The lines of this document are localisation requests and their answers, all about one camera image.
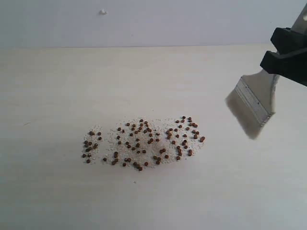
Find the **wide white bristle paintbrush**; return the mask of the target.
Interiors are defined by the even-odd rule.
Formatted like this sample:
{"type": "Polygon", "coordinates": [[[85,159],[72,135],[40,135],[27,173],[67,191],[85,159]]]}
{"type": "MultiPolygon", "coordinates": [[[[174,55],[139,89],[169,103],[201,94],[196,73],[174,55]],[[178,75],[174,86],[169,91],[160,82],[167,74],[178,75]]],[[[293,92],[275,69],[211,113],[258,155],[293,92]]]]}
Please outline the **wide white bristle paintbrush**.
{"type": "MultiPolygon", "coordinates": [[[[291,30],[307,34],[307,9],[304,7],[291,30]]],[[[256,139],[275,114],[275,89],[280,75],[263,68],[252,75],[243,75],[225,102],[250,139],[256,139]]]]}

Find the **brown pellets and rice pile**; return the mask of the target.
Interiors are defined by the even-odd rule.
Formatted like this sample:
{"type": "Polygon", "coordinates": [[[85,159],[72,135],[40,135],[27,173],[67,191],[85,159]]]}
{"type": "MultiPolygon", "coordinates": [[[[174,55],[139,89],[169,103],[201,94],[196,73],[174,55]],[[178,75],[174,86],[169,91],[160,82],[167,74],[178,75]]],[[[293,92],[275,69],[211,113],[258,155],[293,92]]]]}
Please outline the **brown pellets and rice pile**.
{"type": "Polygon", "coordinates": [[[206,137],[191,117],[148,120],[139,117],[110,130],[94,126],[84,136],[81,159],[92,164],[145,168],[184,160],[203,147],[206,137]]]}

